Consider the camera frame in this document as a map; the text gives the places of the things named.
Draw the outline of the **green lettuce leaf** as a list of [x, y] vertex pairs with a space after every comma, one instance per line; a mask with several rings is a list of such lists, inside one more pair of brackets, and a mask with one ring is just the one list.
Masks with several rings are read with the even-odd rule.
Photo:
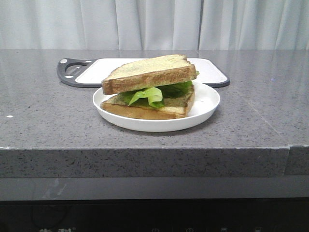
[[144, 85], [140, 79], [129, 76], [123, 82], [129, 91], [119, 93], [110, 98], [106, 103], [120, 106], [142, 106], [162, 108], [164, 106], [183, 107], [187, 111], [192, 108], [194, 101], [194, 86], [192, 81], [176, 83], [165, 86], [143, 87], [136, 89], [138, 85]]

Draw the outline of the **bread slice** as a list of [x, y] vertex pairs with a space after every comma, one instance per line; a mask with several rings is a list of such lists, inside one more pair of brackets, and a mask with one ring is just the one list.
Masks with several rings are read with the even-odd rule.
[[195, 65], [186, 55], [166, 55], [124, 64], [102, 81], [105, 95], [165, 86], [197, 78]]
[[150, 119], [150, 120], [178, 119], [186, 117], [189, 112], [183, 107], [164, 106], [162, 108], [152, 108], [152, 107], [148, 108], [145, 106], [144, 107], [126, 106], [126, 105], [120, 106], [118, 104], [106, 103], [107, 100], [103, 101], [100, 104], [101, 109], [115, 115], [135, 119]]

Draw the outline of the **white round plate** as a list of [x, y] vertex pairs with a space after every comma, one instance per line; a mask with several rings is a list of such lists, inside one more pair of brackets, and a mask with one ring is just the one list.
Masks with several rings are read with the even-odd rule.
[[144, 132], [179, 131], [206, 121], [212, 116], [220, 102], [220, 95], [215, 89], [199, 82], [194, 82], [193, 84], [195, 88], [195, 99], [188, 116], [185, 118], [146, 120], [114, 115], [100, 107], [103, 101], [111, 97], [111, 95], [104, 95], [101, 88], [93, 94], [92, 102], [105, 120], [122, 128]]

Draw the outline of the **white cutting board grey rim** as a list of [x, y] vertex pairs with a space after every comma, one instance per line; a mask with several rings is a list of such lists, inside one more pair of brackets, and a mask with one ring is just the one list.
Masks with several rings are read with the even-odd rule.
[[[66, 85], [83, 88], [100, 88], [101, 81], [114, 69], [123, 64], [141, 60], [140, 58], [101, 58], [79, 60], [63, 58], [57, 64], [56, 72]], [[199, 72], [198, 83], [210, 87], [225, 87], [230, 84], [230, 78], [225, 76], [211, 61], [203, 58], [188, 58]]]

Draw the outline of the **black appliance under counter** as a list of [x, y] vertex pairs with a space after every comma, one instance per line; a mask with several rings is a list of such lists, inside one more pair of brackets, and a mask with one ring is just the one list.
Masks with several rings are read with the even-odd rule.
[[8, 201], [3, 232], [306, 232], [308, 199]]

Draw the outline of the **white curtain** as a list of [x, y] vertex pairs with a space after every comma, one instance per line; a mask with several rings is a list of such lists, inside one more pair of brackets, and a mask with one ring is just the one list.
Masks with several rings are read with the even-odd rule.
[[2, 49], [306, 50], [306, 0], [3, 0]]

